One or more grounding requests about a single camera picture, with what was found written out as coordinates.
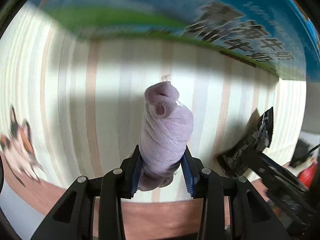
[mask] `rolled towel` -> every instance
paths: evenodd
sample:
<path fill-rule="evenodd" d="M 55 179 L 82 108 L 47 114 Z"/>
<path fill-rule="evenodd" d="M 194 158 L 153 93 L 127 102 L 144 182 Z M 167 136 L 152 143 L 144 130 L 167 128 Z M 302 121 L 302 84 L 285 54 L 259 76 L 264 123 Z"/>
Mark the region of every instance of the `rolled towel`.
<path fill-rule="evenodd" d="M 170 82 L 147 88 L 144 98 L 139 142 L 143 166 L 138 189 L 148 191 L 172 182 L 193 130 L 193 114 L 177 101 L 179 92 Z"/>

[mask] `black plastic bag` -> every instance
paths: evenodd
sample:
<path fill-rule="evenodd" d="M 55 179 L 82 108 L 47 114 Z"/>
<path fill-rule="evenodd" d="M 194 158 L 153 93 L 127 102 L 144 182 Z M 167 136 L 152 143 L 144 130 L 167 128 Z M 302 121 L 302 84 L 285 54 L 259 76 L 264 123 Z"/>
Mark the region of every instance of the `black plastic bag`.
<path fill-rule="evenodd" d="M 217 157 L 225 174 L 236 178 L 245 173 L 248 166 L 241 161 L 243 152 L 248 148 L 262 152 L 269 148 L 273 133 L 273 107 L 264 112 L 257 120 L 256 125 L 249 129 L 247 134 L 230 150 Z"/>

